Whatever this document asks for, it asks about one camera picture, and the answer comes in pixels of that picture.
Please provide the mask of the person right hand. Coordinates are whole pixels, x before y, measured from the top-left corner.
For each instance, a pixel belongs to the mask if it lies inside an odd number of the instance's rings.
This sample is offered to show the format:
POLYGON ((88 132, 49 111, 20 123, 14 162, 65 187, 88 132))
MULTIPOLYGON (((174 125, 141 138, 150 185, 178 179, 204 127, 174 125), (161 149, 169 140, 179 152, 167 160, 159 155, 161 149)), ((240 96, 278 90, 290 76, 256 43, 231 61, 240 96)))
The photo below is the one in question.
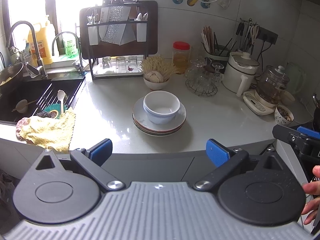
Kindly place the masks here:
POLYGON ((302 215, 308 215, 304 220, 303 224, 308 225, 310 224, 317 216, 318 208, 319 208, 319 194, 320 194, 320 182, 319 181, 312 181, 310 183, 304 184, 302 186, 304 192, 306 194, 310 194, 313 196, 317 196, 310 202, 306 203, 302 215))

